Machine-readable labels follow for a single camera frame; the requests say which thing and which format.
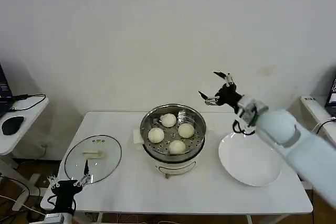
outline white plate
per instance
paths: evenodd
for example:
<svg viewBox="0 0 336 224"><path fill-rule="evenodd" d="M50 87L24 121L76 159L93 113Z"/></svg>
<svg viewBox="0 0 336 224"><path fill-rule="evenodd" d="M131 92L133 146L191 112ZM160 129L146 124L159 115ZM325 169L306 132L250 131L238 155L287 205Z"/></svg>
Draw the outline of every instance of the white plate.
<svg viewBox="0 0 336 224"><path fill-rule="evenodd" d="M225 169L238 181L250 186L267 186L281 174L282 159L258 135L231 133L218 149Z"/></svg>

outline white wall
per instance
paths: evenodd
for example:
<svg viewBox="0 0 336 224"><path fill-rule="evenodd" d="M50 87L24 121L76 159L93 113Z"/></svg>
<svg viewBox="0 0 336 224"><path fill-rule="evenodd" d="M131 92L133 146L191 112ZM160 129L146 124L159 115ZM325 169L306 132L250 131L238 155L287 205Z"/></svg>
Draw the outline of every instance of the white wall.
<svg viewBox="0 0 336 224"><path fill-rule="evenodd" d="M222 85L212 71L277 108L325 93L335 19L335 0L0 0L0 61L16 93L51 100L23 143L61 159L87 111L228 110L198 96Z"/></svg>

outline wooden floor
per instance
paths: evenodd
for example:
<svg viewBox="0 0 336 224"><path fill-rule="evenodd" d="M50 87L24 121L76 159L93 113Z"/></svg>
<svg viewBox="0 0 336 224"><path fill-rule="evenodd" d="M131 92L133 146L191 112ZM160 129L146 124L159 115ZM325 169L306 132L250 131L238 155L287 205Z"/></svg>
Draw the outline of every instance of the wooden floor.
<svg viewBox="0 0 336 224"><path fill-rule="evenodd" d="M46 177L57 172L59 164L57 162L34 162L34 163L23 163L19 166L18 171L29 178L33 173L42 174L38 185L41 187L47 187L48 181ZM0 185L0 194L16 199L20 194L20 188L10 181L2 181ZM311 191L308 190L307 194L311 197ZM36 205L39 206L41 199L37 197L31 197L26 205L32 207ZM11 211L13 203L7 201L6 199L0 198L0 223L17 223L26 224L29 223L26 219L27 212L24 208L17 216L13 216L6 220L8 215L17 214L17 212ZM313 195L313 205L314 205L314 222L312 214L307 215L295 215L289 216L286 219L279 222L279 224L324 224L324 223L336 223L336 210L331 208L323 199L321 199L316 193ZM117 223L117 214L104 214L103 222ZM252 216L254 223L259 223L265 216ZM245 216L205 216L205 215L130 215L121 214L119 218L119 223L141 223L146 222L158 223L159 221L173 221L181 224L246 224L247 220Z"/></svg>

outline pot handle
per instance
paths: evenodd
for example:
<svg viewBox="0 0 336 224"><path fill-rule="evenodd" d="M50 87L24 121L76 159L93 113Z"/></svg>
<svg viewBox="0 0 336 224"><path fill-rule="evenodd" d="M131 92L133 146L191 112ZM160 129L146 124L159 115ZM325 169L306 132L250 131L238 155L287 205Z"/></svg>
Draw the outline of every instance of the pot handle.
<svg viewBox="0 0 336 224"><path fill-rule="evenodd" d="M134 129L133 130L133 142L134 144L144 144L144 141L142 139L142 136L140 134L140 129Z"/></svg>

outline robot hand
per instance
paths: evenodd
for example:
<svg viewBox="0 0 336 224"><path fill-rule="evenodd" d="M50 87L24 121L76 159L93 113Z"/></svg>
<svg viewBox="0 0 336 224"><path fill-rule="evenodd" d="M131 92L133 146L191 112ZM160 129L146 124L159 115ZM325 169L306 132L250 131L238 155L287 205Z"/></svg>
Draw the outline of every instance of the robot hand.
<svg viewBox="0 0 336 224"><path fill-rule="evenodd" d="M277 151L302 178L310 182L314 189L336 207L336 150L327 141L305 129L294 116L285 110L268 111L268 107L247 95L236 92L236 85L229 74L215 72L226 83L208 98L201 93L208 105L230 105L238 119L247 128L255 131L247 133L237 120L233 123L235 133L245 135L254 132L275 151Z"/></svg>

